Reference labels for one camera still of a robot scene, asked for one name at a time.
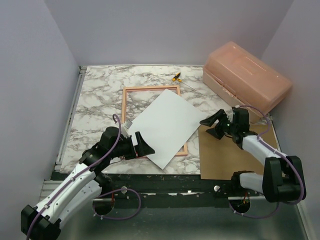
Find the screw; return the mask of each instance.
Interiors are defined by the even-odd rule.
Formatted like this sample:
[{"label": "screw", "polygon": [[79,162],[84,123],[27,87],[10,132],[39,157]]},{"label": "screw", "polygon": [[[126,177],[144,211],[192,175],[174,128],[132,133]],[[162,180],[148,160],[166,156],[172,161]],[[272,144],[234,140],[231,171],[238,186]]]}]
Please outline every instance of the screw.
[{"label": "screw", "polygon": [[213,188],[213,190],[214,190],[215,192],[220,192],[220,191],[221,191],[220,186],[218,186],[218,185],[215,185],[214,188]]},{"label": "screw", "polygon": [[126,186],[121,187],[121,193],[126,194],[127,193],[127,189],[128,188]]}]

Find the lavender wall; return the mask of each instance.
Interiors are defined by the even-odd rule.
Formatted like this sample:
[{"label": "lavender wall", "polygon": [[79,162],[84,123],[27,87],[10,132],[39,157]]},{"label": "lavender wall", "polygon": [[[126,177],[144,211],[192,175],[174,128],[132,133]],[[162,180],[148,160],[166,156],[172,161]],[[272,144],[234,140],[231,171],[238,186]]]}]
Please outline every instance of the lavender wall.
[{"label": "lavender wall", "polygon": [[196,65],[231,40],[261,57],[293,0],[45,2],[79,65]]},{"label": "lavender wall", "polygon": [[67,122],[79,68],[42,0],[0,2],[0,239],[23,240]]},{"label": "lavender wall", "polygon": [[[305,204],[313,226],[320,225],[320,1],[295,0],[262,60],[293,81],[293,90],[274,111],[283,151],[302,159]],[[320,238],[320,228],[315,228]]]}]

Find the marble surface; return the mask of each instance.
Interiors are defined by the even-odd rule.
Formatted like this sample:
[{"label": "marble surface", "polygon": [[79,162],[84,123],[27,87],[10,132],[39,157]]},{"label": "marble surface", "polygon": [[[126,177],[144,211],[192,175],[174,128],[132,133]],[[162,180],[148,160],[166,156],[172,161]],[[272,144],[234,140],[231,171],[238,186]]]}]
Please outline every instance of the marble surface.
[{"label": "marble surface", "polygon": [[[172,82],[181,72],[182,83]],[[208,116],[231,107],[202,82],[199,66],[89,66],[80,92],[63,155],[60,172],[70,173],[82,152],[100,140],[106,127],[114,126],[112,115],[121,118],[123,88],[135,86],[180,85],[181,96]],[[133,120],[156,99],[160,91],[131,92],[127,97],[126,118]],[[187,141],[188,156],[175,156],[161,170],[147,158],[122,160],[108,166],[104,173],[122,174],[200,174],[199,141],[196,131]]]}]

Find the cable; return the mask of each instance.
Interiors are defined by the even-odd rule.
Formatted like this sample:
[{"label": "cable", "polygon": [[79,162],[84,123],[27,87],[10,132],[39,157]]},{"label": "cable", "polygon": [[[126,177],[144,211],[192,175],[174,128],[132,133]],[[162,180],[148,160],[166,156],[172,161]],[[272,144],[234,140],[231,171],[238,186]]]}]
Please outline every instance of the cable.
[{"label": "cable", "polygon": [[[107,196],[107,195],[109,195],[109,194],[113,194],[113,193],[120,192],[120,191],[123,191],[123,190],[124,190],[124,189],[116,189],[116,190],[113,190],[113,191],[104,193],[104,194],[98,196],[98,198],[102,198],[102,197]],[[135,215],[137,215],[137,214],[139,213],[140,209],[141,209],[141,197],[140,197],[139,193],[137,193],[135,190],[133,190],[133,189],[131,189],[131,188],[126,188],[125,190],[135,193],[135,195],[137,195],[137,197],[138,197],[139,205],[138,205],[138,208],[137,208],[137,210],[135,211],[135,213],[131,214],[130,216],[125,216],[125,217],[103,216],[103,215],[97,214],[96,209],[95,209],[95,205],[93,205],[93,207],[92,207],[92,208],[93,208],[93,211],[94,211],[94,215],[93,215],[93,216],[94,216],[94,217],[95,217],[95,216],[101,217],[101,220],[102,220],[102,218],[104,218],[104,219],[109,219],[109,220],[127,220],[127,219],[131,219],[131,218],[133,218]]]},{"label": "cable", "polygon": [[248,200],[250,201],[250,196],[248,195],[248,192],[246,191],[244,194],[244,198],[242,199],[242,202],[245,204],[246,203],[246,197],[248,197]]},{"label": "cable", "polygon": [[109,164],[109,166],[112,165],[112,164],[120,163],[122,160],[123,160],[123,159],[121,159],[121,160],[119,160],[119,161],[112,162],[112,163]]},{"label": "cable", "polygon": [[[120,121],[120,118],[118,117],[118,115],[116,114],[113,114],[112,115],[112,118],[114,120],[115,123],[118,122],[119,124],[119,131],[118,131],[118,136],[116,137],[116,140],[113,144],[113,146],[110,148],[110,150],[105,154],[103,155],[98,161],[92,163],[91,165],[89,165],[88,167],[86,167],[85,169],[83,169],[82,171],[80,171],[78,174],[76,174],[73,178],[76,179],[77,177],[79,177],[81,174],[83,174],[85,171],[89,170],[90,168],[98,165],[99,163],[102,162],[103,159],[105,159],[116,147],[116,145],[118,144],[119,140],[120,140],[120,136],[121,136],[121,121]],[[30,239],[30,236],[31,236],[31,232],[32,232],[32,229],[34,227],[34,225],[36,224],[38,218],[41,216],[41,214],[52,204],[52,202],[61,194],[61,192],[63,190],[66,189],[66,187],[72,183],[73,181],[72,180],[69,180],[65,183],[64,186],[62,186],[57,192],[56,194],[47,202],[46,206],[43,207],[39,212],[38,214],[35,216],[35,218],[33,219],[33,221],[31,222],[30,224],[30,227],[28,229],[28,232],[26,234],[26,240],[29,240]]]},{"label": "cable", "polygon": [[247,214],[244,214],[244,213],[240,213],[240,212],[237,212],[231,205],[231,203],[229,202],[229,207],[232,209],[233,213],[234,214],[237,214],[239,216],[242,216],[242,217],[246,217],[246,218],[249,218],[249,219],[266,219],[266,218],[269,218],[273,215],[276,214],[276,212],[279,210],[280,208],[280,203],[277,202],[276,203],[276,207],[275,207],[275,210],[273,210],[273,212],[269,213],[268,215],[265,215],[265,216],[253,216],[253,215],[247,215]]},{"label": "cable", "polygon": [[290,168],[292,169],[292,171],[294,172],[296,178],[298,179],[298,182],[299,182],[299,185],[300,185],[300,195],[299,195],[299,198],[294,201],[294,202],[285,202],[286,204],[289,204],[289,205],[296,205],[298,203],[300,203],[302,201],[302,199],[304,198],[304,194],[305,194],[305,187],[304,187],[304,183],[298,173],[298,171],[296,170],[296,168],[292,165],[292,163],[289,161],[289,159],[283,155],[281,152],[278,152],[277,149],[273,148],[272,146],[270,146],[268,143],[266,143],[262,138],[261,138],[261,135],[267,133],[270,128],[271,128],[271,122],[269,121],[269,119],[267,118],[267,116],[261,111],[259,110],[258,108],[254,107],[254,106],[250,106],[250,105],[242,105],[240,107],[247,107],[247,108],[252,108],[252,109],[255,109],[257,110],[263,117],[264,119],[266,120],[267,124],[268,124],[268,128],[266,131],[258,134],[257,136],[257,139],[258,141],[263,145],[265,146],[267,149],[269,149],[270,151],[274,152],[276,155],[278,155],[279,157],[281,157],[282,159],[284,159],[286,161],[286,163],[290,166]]}]

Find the orange plastic box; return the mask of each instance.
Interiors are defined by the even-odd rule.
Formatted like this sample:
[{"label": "orange plastic box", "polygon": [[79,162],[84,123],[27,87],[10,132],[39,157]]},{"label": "orange plastic box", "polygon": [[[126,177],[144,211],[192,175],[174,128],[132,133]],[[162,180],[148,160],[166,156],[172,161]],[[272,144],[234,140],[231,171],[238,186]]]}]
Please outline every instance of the orange plastic box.
[{"label": "orange plastic box", "polygon": [[[292,82],[235,44],[228,42],[209,55],[203,82],[230,106],[251,105],[264,114],[288,94]],[[250,122],[262,116],[248,108]]]}]

